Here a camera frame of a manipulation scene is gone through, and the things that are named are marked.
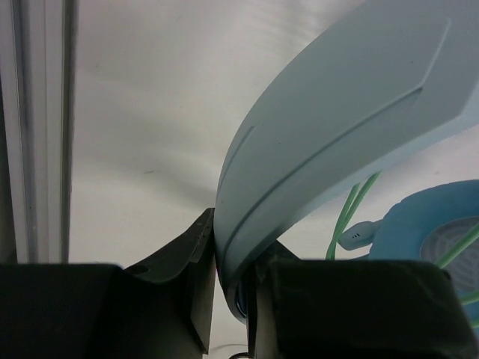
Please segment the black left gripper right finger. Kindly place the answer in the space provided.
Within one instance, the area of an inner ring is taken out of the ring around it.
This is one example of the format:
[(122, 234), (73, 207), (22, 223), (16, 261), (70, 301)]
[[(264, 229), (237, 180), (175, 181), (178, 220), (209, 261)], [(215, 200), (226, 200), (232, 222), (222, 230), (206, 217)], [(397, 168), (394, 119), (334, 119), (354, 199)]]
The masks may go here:
[(408, 260), (301, 260), (276, 242), (245, 273), (252, 358), (476, 358), (450, 275)]

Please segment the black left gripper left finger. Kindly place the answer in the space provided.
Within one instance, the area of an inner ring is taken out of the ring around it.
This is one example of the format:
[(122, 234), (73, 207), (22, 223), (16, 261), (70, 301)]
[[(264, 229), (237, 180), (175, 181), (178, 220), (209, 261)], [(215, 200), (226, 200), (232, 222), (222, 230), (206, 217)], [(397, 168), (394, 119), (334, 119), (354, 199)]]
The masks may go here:
[(201, 358), (216, 276), (212, 209), (138, 263), (1, 267), (3, 358)]

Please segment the light blue headphones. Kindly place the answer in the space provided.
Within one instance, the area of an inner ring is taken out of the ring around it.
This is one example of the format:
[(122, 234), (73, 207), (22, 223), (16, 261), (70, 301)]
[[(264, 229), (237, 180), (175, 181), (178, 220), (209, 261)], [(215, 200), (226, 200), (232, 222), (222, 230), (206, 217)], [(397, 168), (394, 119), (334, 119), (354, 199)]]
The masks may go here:
[(366, 1), (331, 25), (261, 94), (222, 166), (214, 233), (234, 317), (242, 276), (281, 234), (477, 123), (476, 1)]

